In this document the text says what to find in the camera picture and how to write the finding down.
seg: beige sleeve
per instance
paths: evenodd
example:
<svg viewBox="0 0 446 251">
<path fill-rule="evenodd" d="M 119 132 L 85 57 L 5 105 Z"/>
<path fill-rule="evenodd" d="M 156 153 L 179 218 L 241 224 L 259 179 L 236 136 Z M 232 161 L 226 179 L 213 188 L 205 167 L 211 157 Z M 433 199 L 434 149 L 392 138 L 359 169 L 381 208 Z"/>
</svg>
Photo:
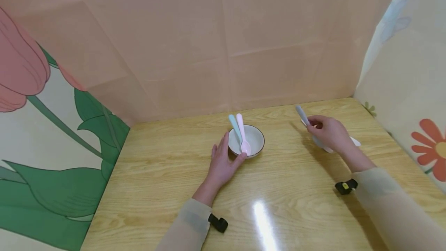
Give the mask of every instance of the beige sleeve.
<svg viewBox="0 0 446 251">
<path fill-rule="evenodd" d="M 189 199 L 155 250 L 200 251 L 208 235 L 211 212 L 207 205 Z"/>
<path fill-rule="evenodd" d="M 384 169 L 353 174 L 355 195 L 391 251 L 445 251 L 446 233 Z"/>
</svg>

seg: pink spoon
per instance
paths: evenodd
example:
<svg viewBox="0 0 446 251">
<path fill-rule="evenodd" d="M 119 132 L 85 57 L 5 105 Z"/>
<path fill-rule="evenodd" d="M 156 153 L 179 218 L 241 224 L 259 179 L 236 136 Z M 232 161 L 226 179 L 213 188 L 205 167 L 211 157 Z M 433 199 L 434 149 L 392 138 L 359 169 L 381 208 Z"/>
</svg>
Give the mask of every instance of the pink spoon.
<svg viewBox="0 0 446 251">
<path fill-rule="evenodd" d="M 238 128 L 240 129 L 240 134 L 242 135 L 242 144 L 240 145 L 240 149 L 242 152 L 246 153 L 248 156 L 250 153 L 250 144 L 247 142 L 245 137 L 245 126 L 243 124 L 243 116 L 238 113 L 237 114 L 237 124 Z"/>
</svg>

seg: pink backdrop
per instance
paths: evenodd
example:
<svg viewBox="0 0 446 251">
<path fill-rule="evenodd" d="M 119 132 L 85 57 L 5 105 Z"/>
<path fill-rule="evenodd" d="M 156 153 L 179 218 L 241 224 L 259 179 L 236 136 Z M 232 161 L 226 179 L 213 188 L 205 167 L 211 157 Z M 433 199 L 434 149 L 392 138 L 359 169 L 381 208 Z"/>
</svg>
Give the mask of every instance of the pink backdrop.
<svg viewBox="0 0 446 251">
<path fill-rule="evenodd" d="M 391 0 L 0 0 L 128 124 L 351 96 Z"/>
</svg>

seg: tulip illustration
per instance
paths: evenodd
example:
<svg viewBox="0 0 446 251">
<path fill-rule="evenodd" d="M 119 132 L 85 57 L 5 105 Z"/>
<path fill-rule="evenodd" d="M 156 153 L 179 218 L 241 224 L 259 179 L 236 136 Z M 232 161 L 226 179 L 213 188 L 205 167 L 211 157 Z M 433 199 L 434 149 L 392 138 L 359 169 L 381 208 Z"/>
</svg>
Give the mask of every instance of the tulip illustration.
<svg viewBox="0 0 446 251">
<path fill-rule="evenodd" d="M 101 157 L 101 153 L 64 124 L 36 96 L 50 77 L 50 66 L 40 46 L 0 7 L 0 112 L 12 112 L 32 103 L 44 116 L 80 145 Z M 83 89 L 68 72 L 62 75 L 72 86 Z"/>
<path fill-rule="evenodd" d="M 70 73 L 67 72 L 60 64 L 58 64 L 59 70 L 62 73 L 62 76 L 65 78 L 65 80 L 71 84 L 72 87 L 75 89 L 79 89 L 80 91 L 86 91 L 86 89 L 82 86 L 82 84 L 78 83 L 77 80 L 71 76 Z"/>
</svg>

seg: left hand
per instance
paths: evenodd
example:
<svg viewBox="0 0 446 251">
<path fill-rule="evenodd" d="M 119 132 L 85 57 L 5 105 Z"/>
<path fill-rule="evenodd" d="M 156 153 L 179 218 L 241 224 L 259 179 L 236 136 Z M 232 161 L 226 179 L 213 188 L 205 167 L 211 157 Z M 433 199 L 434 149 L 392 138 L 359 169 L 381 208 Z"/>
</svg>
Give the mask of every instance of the left hand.
<svg viewBox="0 0 446 251">
<path fill-rule="evenodd" d="M 229 160 L 228 141 L 229 133 L 226 132 L 220 140 L 220 144 L 218 146 L 215 144 L 212 148 L 211 165 L 205 182 L 211 183 L 217 188 L 231 180 L 238 167 L 247 157 L 246 153 L 242 153 L 234 161 Z"/>
</svg>

